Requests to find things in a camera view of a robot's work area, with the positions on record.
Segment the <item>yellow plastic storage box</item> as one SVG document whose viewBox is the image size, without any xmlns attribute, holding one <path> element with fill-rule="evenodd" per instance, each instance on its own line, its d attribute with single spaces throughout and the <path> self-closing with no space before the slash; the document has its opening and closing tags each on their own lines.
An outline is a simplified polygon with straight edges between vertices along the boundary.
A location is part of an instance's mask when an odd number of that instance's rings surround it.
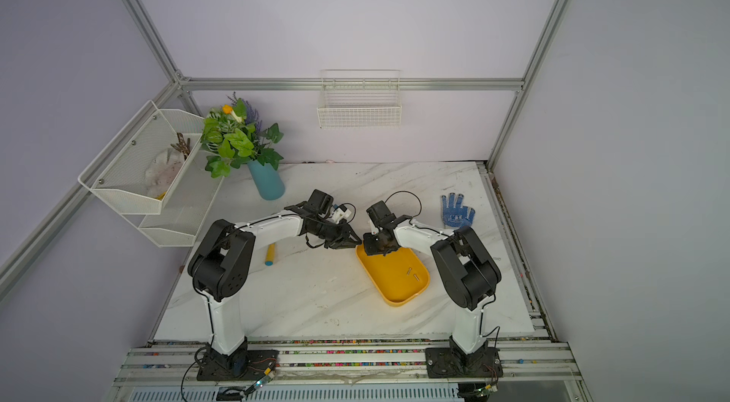
<svg viewBox="0 0 730 402">
<path fill-rule="evenodd" d="M 359 245 L 355 254 L 382 299 L 391 307 L 405 305 L 430 285 L 429 270 L 410 248 L 369 256 L 364 246 Z"/>
</svg>

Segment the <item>blue dotted work glove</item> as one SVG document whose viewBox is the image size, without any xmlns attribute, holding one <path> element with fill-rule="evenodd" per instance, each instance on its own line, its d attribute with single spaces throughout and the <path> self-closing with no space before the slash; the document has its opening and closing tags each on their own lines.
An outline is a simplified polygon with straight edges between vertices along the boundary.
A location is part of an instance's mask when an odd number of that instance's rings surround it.
<svg viewBox="0 0 730 402">
<path fill-rule="evenodd" d="M 441 221 L 446 227 L 460 228 L 472 226 L 475 220 L 475 210 L 464 204 L 464 194 L 451 192 L 442 195 Z"/>
</svg>

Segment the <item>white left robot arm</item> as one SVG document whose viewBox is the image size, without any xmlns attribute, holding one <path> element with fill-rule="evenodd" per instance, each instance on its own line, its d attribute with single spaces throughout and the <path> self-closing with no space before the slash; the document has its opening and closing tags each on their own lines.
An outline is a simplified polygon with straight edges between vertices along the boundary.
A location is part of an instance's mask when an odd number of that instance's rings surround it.
<svg viewBox="0 0 730 402">
<path fill-rule="evenodd" d="M 212 350 L 231 356 L 243 348 L 246 335 L 237 296 L 256 251 L 298 237 L 319 239 L 307 244 L 310 248 L 355 248 L 362 244 L 351 227 L 355 216 L 353 204 L 335 204 L 331 195 L 316 189 L 308 200 L 252 222 L 214 221 L 187 266 L 193 290 L 206 299 Z"/>
</svg>

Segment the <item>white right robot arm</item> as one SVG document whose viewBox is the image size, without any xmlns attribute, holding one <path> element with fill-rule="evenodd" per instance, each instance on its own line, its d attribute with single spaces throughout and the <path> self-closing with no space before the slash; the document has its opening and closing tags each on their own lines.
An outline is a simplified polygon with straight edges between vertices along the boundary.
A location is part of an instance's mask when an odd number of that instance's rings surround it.
<svg viewBox="0 0 730 402">
<path fill-rule="evenodd" d="M 442 285 L 459 308 L 454 320 L 452 342 L 466 355 L 487 341 L 483 331 L 484 312 L 496 302 L 501 271 L 486 246 L 469 226 L 435 228 L 407 215 L 397 217 L 386 202 L 367 209 L 371 231 L 363 236 L 365 253 L 388 255 L 408 248 L 433 257 Z"/>
</svg>

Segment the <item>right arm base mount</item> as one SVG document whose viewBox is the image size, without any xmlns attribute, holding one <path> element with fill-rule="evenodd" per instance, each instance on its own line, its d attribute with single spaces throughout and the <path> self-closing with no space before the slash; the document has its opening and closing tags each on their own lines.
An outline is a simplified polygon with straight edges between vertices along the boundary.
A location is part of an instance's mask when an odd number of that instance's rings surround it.
<svg viewBox="0 0 730 402">
<path fill-rule="evenodd" d="M 453 339 L 448 347 L 430 347 L 425 350 L 429 378 L 479 378 L 497 380 L 504 371 L 499 349 L 485 342 L 471 354 L 466 354 Z"/>
</svg>

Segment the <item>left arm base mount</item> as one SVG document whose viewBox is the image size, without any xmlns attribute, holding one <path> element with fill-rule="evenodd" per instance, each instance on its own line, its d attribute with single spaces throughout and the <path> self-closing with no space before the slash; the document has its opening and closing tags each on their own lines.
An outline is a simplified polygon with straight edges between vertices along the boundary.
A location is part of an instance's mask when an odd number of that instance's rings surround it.
<svg viewBox="0 0 730 402">
<path fill-rule="evenodd" d="M 197 381 L 255 381 L 273 373 L 279 351 L 249 350 L 247 340 L 231 355 L 215 351 L 210 344 L 197 350 L 195 362 L 199 367 Z"/>
</svg>

